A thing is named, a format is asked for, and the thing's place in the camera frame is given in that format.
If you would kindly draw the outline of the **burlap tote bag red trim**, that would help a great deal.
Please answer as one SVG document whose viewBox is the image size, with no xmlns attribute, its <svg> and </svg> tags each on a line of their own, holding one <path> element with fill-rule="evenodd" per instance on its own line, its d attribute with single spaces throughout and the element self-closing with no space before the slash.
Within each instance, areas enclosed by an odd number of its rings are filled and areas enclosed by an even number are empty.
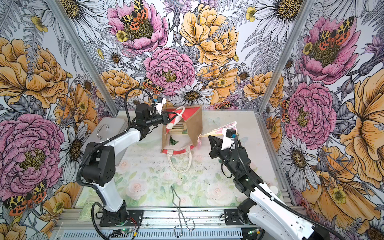
<svg viewBox="0 0 384 240">
<path fill-rule="evenodd" d="M 166 108 L 170 122 L 163 126 L 161 153 L 167 156 L 171 169 L 177 173 L 187 172 L 192 165 L 192 149 L 199 143 L 203 131 L 203 113 L 201 106 L 181 106 Z M 184 169 L 175 167 L 172 158 L 178 155 L 188 157 Z"/>
</svg>

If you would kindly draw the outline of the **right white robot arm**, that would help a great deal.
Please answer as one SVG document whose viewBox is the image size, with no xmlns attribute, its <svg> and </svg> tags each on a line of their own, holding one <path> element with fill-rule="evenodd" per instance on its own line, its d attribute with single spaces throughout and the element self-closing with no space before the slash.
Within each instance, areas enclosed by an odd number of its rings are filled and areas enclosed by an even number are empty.
<svg viewBox="0 0 384 240">
<path fill-rule="evenodd" d="M 251 160 L 238 138 L 209 136 L 210 157 L 222 161 L 236 189 L 246 196 L 237 207 L 243 225 L 256 225 L 276 240 L 329 240 L 331 231 L 291 209 L 250 167 Z"/>
</svg>

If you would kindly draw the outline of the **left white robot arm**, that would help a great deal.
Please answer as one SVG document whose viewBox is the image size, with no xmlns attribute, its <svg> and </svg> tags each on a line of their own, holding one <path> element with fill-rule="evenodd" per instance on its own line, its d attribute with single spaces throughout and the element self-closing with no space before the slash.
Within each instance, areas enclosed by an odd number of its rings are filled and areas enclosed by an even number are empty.
<svg viewBox="0 0 384 240">
<path fill-rule="evenodd" d="M 122 226 L 128 221 L 127 205 L 118 193 L 114 176 L 116 173 L 116 156 L 129 146 L 143 140 L 150 127 L 167 125 L 177 116 L 174 112 L 163 111 L 156 104 L 140 104 L 126 130 L 106 139 L 104 142 L 90 142 L 86 146 L 85 156 L 80 164 L 76 182 L 96 191 L 102 201 L 103 219 L 111 224 Z"/>
</svg>

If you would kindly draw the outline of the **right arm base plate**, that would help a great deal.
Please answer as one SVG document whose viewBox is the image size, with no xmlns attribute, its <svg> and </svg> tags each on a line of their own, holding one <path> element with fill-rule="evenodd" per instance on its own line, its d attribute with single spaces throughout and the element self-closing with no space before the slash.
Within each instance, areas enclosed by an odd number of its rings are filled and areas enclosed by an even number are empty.
<svg viewBox="0 0 384 240">
<path fill-rule="evenodd" d="M 238 209 L 224 209 L 219 220 L 224 222 L 226 226 L 250 228 L 264 226 L 267 222 L 267 217 L 254 209 L 249 210 L 247 213 Z"/>
</svg>

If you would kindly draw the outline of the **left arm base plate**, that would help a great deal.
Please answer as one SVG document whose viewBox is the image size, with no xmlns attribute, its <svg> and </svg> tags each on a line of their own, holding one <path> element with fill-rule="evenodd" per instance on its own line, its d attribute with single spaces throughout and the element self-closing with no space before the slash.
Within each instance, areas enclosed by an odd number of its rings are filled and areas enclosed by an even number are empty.
<svg viewBox="0 0 384 240">
<path fill-rule="evenodd" d="M 123 210 L 109 212 L 103 210 L 100 221 L 101 227 L 139 227 L 142 225 L 143 210 Z"/>
</svg>

